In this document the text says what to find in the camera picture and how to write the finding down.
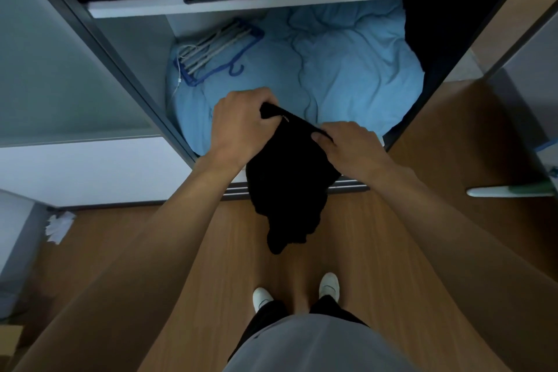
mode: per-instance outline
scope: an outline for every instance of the left hand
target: left hand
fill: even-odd
[[[263,102],[279,105],[267,87],[232,91],[213,108],[211,147],[206,157],[222,167],[240,171],[263,149],[275,133],[282,117],[262,119]]]

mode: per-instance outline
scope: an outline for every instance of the white sneaker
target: white sneaker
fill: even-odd
[[[271,297],[271,294],[269,294],[269,292],[265,288],[256,288],[254,290],[254,293],[252,294],[252,302],[254,303],[255,312],[258,313],[258,310],[260,310],[263,305],[269,303],[271,300],[273,300],[273,297]]]
[[[320,282],[318,295],[320,298],[331,296],[333,300],[339,302],[339,280],[337,279],[337,275],[333,272],[328,272],[324,275]]]

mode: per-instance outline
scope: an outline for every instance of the light blue blanket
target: light blue blanket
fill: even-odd
[[[175,47],[167,70],[167,107],[199,155],[209,150],[213,106],[233,90],[269,87],[282,108],[319,125],[355,121],[383,136],[422,91],[419,60],[405,42],[401,0],[372,0],[270,10],[255,22],[266,35],[237,62],[244,72],[213,74],[175,92]],[[244,46],[222,51],[200,77],[227,63]]]

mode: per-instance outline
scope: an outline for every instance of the wardrobe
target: wardrobe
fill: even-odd
[[[55,207],[160,202],[197,155],[167,117],[178,39],[280,6],[358,0],[2,0],[0,189]],[[403,0],[423,91],[389,150],[506,0]],[[331,192],[366,189],[342,177]],[[225,198],[248,197],[241,173]]]

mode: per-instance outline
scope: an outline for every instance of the person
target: person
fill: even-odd
[[[228,184],[281,121],[261,118],[266,101],[277,104],[259,88],[217,103],[208,153],[122,254],[55,317],[17,372],[137,370],[178,300]],[[329,161],[381,195],[497,354],[520,369],[557,370],[557,284],[396,164],[374,133],[352,122],[322,127],[332,141],[312,138]],[[337,305],[339,291],[327,274],[311,314],[287,316],[282,303],[257,289],[256,315],[225,370],[413,370]]]

